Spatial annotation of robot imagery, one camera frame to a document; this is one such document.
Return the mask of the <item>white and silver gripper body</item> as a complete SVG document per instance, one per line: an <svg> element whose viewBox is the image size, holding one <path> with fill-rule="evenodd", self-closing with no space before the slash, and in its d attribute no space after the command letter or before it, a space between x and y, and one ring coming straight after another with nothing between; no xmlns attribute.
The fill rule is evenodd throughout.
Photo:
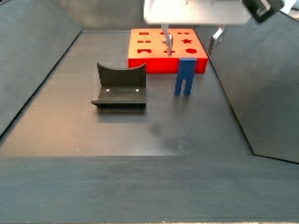
<svg viewBox="0 0 299 224"><path fill-rule="evenodd" d="M144 0L152 25L240 25L251 16L240 0Z"/></svg>

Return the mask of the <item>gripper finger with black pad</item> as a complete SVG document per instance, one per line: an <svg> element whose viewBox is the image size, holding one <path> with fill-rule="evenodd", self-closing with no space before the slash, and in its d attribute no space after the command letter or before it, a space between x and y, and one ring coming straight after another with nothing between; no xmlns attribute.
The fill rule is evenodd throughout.
<svg viewBox="0 0 299 224"><path fill-rule="evenodd" d="M172 56L173 37L172 34L168 32L168 24L161 24L161 30L164 35L164 43L167 45L167 54L168 56Z"/></svg>

